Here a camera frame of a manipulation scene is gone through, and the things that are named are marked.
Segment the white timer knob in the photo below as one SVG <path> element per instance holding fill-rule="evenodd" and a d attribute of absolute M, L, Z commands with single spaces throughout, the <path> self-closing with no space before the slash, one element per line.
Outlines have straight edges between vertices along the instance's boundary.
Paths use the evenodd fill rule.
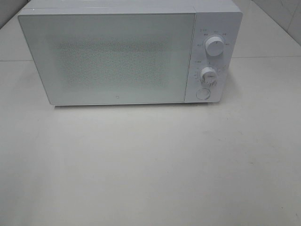
<path fill-rule="evenodd" d="M 212 67 L 204 67 L 200 71 L 200 81 L 202 84 L 211 86 L 216 82 L 217 72 Z"/>

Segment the white microwave door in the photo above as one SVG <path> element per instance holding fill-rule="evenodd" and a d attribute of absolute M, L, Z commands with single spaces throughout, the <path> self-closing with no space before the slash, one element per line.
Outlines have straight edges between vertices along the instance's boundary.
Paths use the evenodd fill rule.
<path fill-rule="evenodd" d="M 194 14 L 19 17 L 52 105 L 182 103 L 194 21 Z"/>

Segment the white microwave oven body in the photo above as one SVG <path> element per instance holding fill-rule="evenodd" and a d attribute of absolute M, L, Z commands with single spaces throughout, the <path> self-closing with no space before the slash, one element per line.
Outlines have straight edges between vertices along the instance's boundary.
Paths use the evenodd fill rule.
<path fill-rule="evenodd" d="M 182 103 L 215 103 L 221 99 L 243 17 L 237 5 L 230 0 L 32 0 L 20 11 L 18 21 L 20 16 L 34 15 L 125 14 L 194 14 L 187 84 Z M 220 35 L 225 41 L 224 51 L 219 56 L 209 56 L 205 50 L 205 40 L 213 35 Z M 212 67 L 217 72 L 216 82 L 211 86 L 200 81 L 200 71 L 204 67 Z M 196 98 L 196 92 L 201 88 L 211 92 L 205 101 Z"/>

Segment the upper white power knob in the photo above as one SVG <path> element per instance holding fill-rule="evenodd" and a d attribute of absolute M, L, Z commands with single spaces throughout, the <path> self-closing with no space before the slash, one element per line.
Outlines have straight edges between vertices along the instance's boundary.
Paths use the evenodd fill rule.
<path fill-rule="evenodd" d="M 205 40 L 206 53 L 211 57 L 216 57 L 222 54 L 224 51 L 224 46 L 224 38 L 220 35 L 213 35 Z"/>

